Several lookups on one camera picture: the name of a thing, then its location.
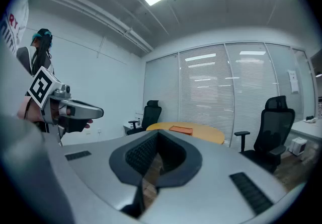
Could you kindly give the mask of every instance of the round table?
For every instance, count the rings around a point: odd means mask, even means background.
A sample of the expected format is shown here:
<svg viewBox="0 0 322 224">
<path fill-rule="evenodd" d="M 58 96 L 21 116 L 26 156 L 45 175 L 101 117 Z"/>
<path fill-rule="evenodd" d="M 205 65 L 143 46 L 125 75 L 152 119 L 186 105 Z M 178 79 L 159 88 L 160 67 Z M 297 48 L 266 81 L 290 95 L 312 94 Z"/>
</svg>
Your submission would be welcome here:
<svg viewBox="0 0 322 224">
<path fill-rule="evenodd" d="M 146 129 L 146 131 L 157 130 L 157 129 L 169 130 L 169 128 L 171 128 L 172 126 L 192 128 L 193 137 L 203 139 L 206 141 L 211 141 L 218 144 L 223 144 L 223 142 L 225 141 L 225 135 L 223 134 L 223 132 L 219 131 L 218 129 L 214 127 L 210 127 L 208 125 L 201 125 L 201 124 L 189 123 L 189 122 L 156 123 L 149 126 Z"/>
</svg>

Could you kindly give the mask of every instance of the office chair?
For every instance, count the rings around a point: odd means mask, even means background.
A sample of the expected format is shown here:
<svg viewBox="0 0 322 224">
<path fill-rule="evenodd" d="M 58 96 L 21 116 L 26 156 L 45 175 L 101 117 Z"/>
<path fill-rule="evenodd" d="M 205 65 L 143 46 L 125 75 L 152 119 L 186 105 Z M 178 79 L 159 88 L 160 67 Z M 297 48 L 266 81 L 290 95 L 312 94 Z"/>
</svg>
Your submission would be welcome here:
<svg viewBox="0 0 322 224">
<path fill-rule="evenodd" d="M 157 123 L 157 120 L 160 117 L 162 108 L 158 106 L 158 101 L 148 101 L 147 106 L 144 108 L 144 114 L 142 119 L 142 125 L 141 128 L 136 128 L 135 124 L 137 121 L 129 121 L 129 123 L 133 124 L 133 129 L 128 130 L 126 132 L 127 135 L 139 133 L 146 131 L 146 129 L 151 126 L 152 124 Z"/>
<path fill-rule="evenodd" d="M 291 130 L 295 118 L 293 109 L 288 109 L 286 97 L 270 98 L 261 115 L 261 127 L 254 144 L 254 150 L 244 151 L 245 136 L 248 131 L 236 132 L 241 136 L 241 154 L 273 173 L 281 163 L 281 154 L 285 152 L 284 142 Z"/>
</svg>

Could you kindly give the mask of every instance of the window blinds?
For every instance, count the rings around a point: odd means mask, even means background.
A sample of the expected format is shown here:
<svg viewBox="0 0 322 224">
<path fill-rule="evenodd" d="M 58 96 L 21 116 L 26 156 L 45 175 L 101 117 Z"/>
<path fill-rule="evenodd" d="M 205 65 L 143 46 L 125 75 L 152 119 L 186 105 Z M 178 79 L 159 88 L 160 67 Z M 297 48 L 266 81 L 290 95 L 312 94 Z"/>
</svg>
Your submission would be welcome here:
<svg viewBox="0 0 322 224">
<path fill-rule="evenodd" d="M 313 84 L 313 78 L 315 76 L 312 75 L 305 53 L 295 49 L 293 51 L 298 62 L 300 81 L 302 84 L 303 118 L 315 116 L 315 93 Z"/>
<path fill-rule="evenodd" d="M 226 45 L 235 85 L 233 132 L 249 131 L 245 150 L 253 149 L 261 126 L 266 101 L 278 96 L 274 69 L 263 43 Z M 240 137 L 233 135 L 231 147 L 240 151 Z"/>
<path fill-rule="evenodd" d="M 300 73 L 296 65 L 294 52 L 287 46 L 275 44 L 267 44 L 266 46 L 274 64 L 280 95 L 286 96 L 287 107 L 295 111 L 295 119 L 301 120 L 303 119 L 303 109 L 299 79 Z M 292 92 L 288 70 L 296 71 L 298 92 Z"/>
<path fill-rule="evenodd" d="M 159 100 L 162 107 L 158 122 L 178 121 L 179 71 L 178 56 L 172 55 L 146 63 L 143 106 Z"/>
<path fill-rule="evenodd" d="M 223 45 L 180 53 L 180 121 L 222 131 L 229 146 L 233 125 L 233 86 Z"/>
</svg>

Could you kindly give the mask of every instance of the black handle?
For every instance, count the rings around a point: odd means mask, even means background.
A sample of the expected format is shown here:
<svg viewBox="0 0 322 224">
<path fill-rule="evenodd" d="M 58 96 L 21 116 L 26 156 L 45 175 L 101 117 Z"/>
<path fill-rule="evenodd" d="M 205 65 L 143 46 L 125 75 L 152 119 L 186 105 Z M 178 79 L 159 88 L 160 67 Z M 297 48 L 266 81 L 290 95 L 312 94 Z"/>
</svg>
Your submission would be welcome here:
<svg viewBox="0 0 322 224">
<path fill-rule="evenodd" d="M 136 129 L 135 123 L 137 123 L 137 122 L 138 121 L 136 121 L 136 120 L 129 121 L 130 124 L 133 124 L 133 129 Z"/>
<path fill-rule="evenodd" d="M 236 136 L 241 136 L 241 146 L 242 146 L 242 148 L 241 148 L 241 151 L 243 152 L 244 150 L 245 150 L 245 136 L 247 135 L 247 134 L 250 134 L 250 132 L 248 132 L 248 131 L 241 131 L 241 132 L 236 132 L 236 133 L 234 133 L 234 135 L 236 135 Z"/>
<path fill-rule="evenodd" d="M 74 119 L 69 117 L 59 117 L 58 124 L 65 128 L 67 133 L 82 132 L 89 119 Z"/>
<path fill-rule="evenodd" d="M 280 156 L 283 152 L 286 151 L 286 147 L 284 145 L 280 145 L 274 149 L 272 149 L 271 151 L 267 152 L 268 155 L 273 156 L 273 157 L 277 157 Z"/>
</svg>

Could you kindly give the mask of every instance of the poster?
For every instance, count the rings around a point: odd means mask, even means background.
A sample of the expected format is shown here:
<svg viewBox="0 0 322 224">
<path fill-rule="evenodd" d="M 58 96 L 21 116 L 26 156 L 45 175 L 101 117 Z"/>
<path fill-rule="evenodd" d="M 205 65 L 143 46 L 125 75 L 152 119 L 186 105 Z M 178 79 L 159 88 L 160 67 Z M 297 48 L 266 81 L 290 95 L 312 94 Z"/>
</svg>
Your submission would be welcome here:
<svg viewBox="0 0 322 224">
<path fill-rule="evenodd" d="M 298 92 L 298 81 L 297 81 L 296 72 L 292 70 L 288 70 L 288 74 L 290 76 L 292 93 Z"/>
</svg>

